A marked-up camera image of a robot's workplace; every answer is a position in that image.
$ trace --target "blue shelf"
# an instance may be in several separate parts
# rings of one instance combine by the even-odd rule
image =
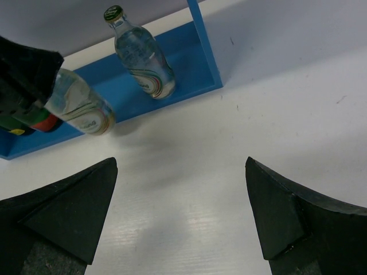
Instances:
[[[196,0],[189,0],[189,4],[190,8],[194,6],[193,9],[198,9]],[[154,100],[145,94],[115,54],[75,71],[112,105],[117,122],[222,87],[204,24],[200,26],[199,22],[198,26],[197,22],[190,22],[156,39],[177,79],[177,89],[168,99]],[[14,136],[1,132],[0,157],[13,159],[80,135],[81,132],[66,123],[51,133],[35,132],[29,136]]]

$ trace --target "green bottle cap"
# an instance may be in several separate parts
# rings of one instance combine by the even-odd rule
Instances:
[[[114,5],[112,7],[109,7],[104,12],[104,20],[107,23],[115,22],[117,19],[120,19],[122,15],[124,14],[124,10],[119,5]]]

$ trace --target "green object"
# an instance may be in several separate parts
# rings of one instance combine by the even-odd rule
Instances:
[[[17,136],[29,135],[34,131],[11,116],[0,116],[0,128]]]
[[[32,129],[49,132],[57,127],[58,118],[44,108],[32,106],[27,113],[16,112],[13,117]]]

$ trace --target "gripped bottle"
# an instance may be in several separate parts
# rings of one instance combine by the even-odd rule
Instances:
[[[154,37],[131,24],[123,9],[112,6],[104,19],[115,31],[115,50],[124,67],[154,99],[164,99],[175,90],[175,77]]]
[[[83,133],[101,135],[115,125],[110,105],[76,73],[61,68],[45,108]]]

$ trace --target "bottle neck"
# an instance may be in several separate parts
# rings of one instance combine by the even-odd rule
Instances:
[[[109,26],[114,29],[116,36],[120,36],[126,31],[132,29],[134,26],[126,19],[126,16],[123,15],[121,18],[117,19],[114,22],[109,23]]]

